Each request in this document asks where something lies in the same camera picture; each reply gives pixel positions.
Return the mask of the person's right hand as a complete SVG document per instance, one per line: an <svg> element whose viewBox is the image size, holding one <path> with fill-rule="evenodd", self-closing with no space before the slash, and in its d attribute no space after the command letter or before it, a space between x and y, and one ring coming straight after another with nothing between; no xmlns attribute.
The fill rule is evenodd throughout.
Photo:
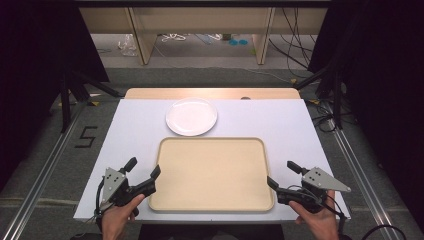
<svg viewBox="0 0 424 240"><path fill-rule="evenodd" d="M305 223L316 240L339 240L336 216L330 210L312 214L295 201L290 201L289 206L298 214L295 223Z"/></svg>

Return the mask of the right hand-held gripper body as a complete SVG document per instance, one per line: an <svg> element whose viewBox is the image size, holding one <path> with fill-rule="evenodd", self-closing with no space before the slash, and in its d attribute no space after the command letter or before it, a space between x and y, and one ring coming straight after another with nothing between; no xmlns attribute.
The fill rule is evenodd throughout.
<svg viewBox="0 0 424 240"><path fill-rule="evenodd" d="M314 167L302 176L298 190L279 187L279 194L276 196L280 204L288 205L290 201L295 201L315 214L324 208L328 190L350 192L351 188L321 168Z"/></svg>

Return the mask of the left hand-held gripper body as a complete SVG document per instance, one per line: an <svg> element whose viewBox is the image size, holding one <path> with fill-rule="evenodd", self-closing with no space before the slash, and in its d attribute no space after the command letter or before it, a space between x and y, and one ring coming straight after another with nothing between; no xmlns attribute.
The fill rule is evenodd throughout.
<svg viewBox="0 0 424 240"><path fill-rule="evenodd" d="M144 185L130 186L126 177L126 169L107 168L104 176L101 207L124 206L135 196L143 192Z"/></svg>

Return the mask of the person's left hand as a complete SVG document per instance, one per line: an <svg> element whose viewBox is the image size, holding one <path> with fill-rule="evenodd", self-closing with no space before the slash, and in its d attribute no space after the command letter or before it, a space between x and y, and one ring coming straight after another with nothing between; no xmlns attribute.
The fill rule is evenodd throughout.
<svg viewBox="0 0 424 240"><path fill-rule="evenodd" d="M122 240L129 221L135 220L134 210L145 199L144 194L134 197L122 207L111 207L102 217L102 240Z"/></svg>

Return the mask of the black metal stand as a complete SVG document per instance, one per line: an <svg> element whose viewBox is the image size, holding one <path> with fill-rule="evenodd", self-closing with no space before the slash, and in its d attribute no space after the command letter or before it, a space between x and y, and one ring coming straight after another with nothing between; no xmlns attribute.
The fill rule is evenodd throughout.
<svg viewBox="0 0 424 240"><path fill-rule="evenodd" d="M335 63L329 63L327 66L314 73L312 76L306 78L302 82L295 84L294 88L296 90L301 90L304 87L312 84L313 82L319 80L320 83L316 88L315 95L319 99L328 98L332 96L333 100L333 120L335 126L339 129L342 128L341 123L341 76L338 71L338 67Z"/></svg>
<svg viewBox="0 0 424 240"><path fill-rule="evenodd" d="M89 75L76 70L67 71L60 79L60 97L62 109L62 130L64 133L71 124L71 109L69 94L72 93L78 102L87 102L90 94L85 88L85 84L89 84L110 96L123 97L123 94L113 88L95 80Z"/></svg>

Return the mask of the light wooden shelf unit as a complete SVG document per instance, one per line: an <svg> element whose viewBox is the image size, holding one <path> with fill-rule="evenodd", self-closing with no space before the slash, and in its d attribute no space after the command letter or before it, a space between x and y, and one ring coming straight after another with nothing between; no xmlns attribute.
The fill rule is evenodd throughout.
<svg viewBox="0 0 424 240"><path fill-rule="evenodd" d="M268 38L289 34L298 27L302 35L320 33L325 8L88 8L80 13L92 34L131 34L141 64L149 63L159 34L250 34L257 63L265 63Z"/></svg>

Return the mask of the aluminium floor rail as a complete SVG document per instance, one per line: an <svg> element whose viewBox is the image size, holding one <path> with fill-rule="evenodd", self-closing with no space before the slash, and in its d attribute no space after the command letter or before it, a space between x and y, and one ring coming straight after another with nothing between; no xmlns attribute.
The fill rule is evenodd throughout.
<svg viewBox="0 0 424 240"><path fill-rule="evenodd" d="M56 141L50 155L40 170L36 180L34 181L26 197L21 201L18 211L12 218L5 234L0 238L0 240L19 240L41 194L47 185L47 182L49 181L60 157L62 156L65 146L70 139L70 135L75 129L75 125L78 122L82 111L83 108L80 106L75 108L71 115L69 125L63 132L60 133L58 140Z"/></svg>
<svg viewBox="0 0 424 240"><path fill-rule="evenodd" d="M355 178L355 181L361 191L361 194L367 203L377 226L384 240L401 240L403 235L400 230L396 230L393 226L393 221L387 211L384 209L382 202L378 198L369 178L366 176L360 162L355 155L343 128L339 129L335 126L332 119L332 125L335 127L335 138L338 142L341 151L347 161L347 164Z"/></svg>

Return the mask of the white board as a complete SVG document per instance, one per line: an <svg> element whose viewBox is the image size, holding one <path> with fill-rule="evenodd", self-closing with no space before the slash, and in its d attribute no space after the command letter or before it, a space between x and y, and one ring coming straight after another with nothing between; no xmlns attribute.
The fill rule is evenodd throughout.
<svg viewBox="0 0 424 240"><path fill-rule="evenodd" d="M120 168L135 157L138 163L128 174L131 184L147 179L156 164L162 140L175 135L165 123L171 100L122 100L87 182L74 218L92 217L98 185L108 167ZM298 185L301 176L287 167L289 161L305 167L319 167L331 173L305 102L281 100L214 100L217 122L207 137L256 137L263 141L270 176L286 187ZM152 209L147 202L139 206L138 220L150 224L183 223L282 223L296 213L276 203L262 212L165 212Z"/></svg>

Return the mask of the beige rectangular tray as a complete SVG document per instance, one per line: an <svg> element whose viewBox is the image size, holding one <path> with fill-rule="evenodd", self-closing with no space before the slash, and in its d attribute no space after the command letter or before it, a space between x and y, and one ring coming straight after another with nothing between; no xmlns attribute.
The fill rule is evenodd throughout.
<svg viewBox="0 0 424 240"><path fill-rule="evenodd" d="M155 211L244 213L274 206L259 138L166 138L157 163L161 174L149 200Z"/></svg>

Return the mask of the clear plastic bag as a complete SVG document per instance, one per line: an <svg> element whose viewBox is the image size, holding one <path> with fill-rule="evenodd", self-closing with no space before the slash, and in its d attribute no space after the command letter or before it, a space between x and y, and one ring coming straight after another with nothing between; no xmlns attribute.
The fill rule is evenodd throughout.
<svg viewBox="0 0 424 240"><path fill-rule="evenodd" d="M135 57L138 55L137 47L132 34L125 34L123 39L118 42L118 49L123 56Z"/></svg>

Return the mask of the wooden table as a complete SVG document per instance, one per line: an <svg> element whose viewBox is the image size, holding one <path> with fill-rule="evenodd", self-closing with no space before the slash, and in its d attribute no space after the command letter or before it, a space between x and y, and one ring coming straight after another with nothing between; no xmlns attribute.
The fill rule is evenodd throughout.
<svg viewBox="0 0 424 240"><path fill-rule="evenodd" d="M300 99L294 88L130 88L126 99Z"/></svg>

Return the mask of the white round plate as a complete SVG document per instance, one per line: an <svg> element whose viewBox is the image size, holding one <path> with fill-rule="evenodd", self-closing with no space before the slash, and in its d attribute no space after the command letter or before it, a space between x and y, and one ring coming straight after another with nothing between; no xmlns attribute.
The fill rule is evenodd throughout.
<svg viewBox="0 0 424 240"><path fill-rule="evenodd" d="M218 119L217 108L201 98L185 98L167 111L168 128L181 136L199 136L211 130Z"/></svg>

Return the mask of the black curtain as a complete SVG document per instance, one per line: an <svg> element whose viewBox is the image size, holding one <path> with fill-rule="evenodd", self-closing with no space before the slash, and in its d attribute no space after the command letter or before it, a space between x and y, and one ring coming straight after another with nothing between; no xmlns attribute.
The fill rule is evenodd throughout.
<svg viewBox="0 0 424 240"><path fill-rule="evenodd" d="M42 0L0 0L0 191L24 159L60 93L83 74L107 82L79 8Z"/></svg>
<svg viewBox="0 0 424 240"><path fill-rule="evenodd" d="M332 0L309 65L327 65L360 10L342 80L374 153L424 233L424 0Z"/></svg>

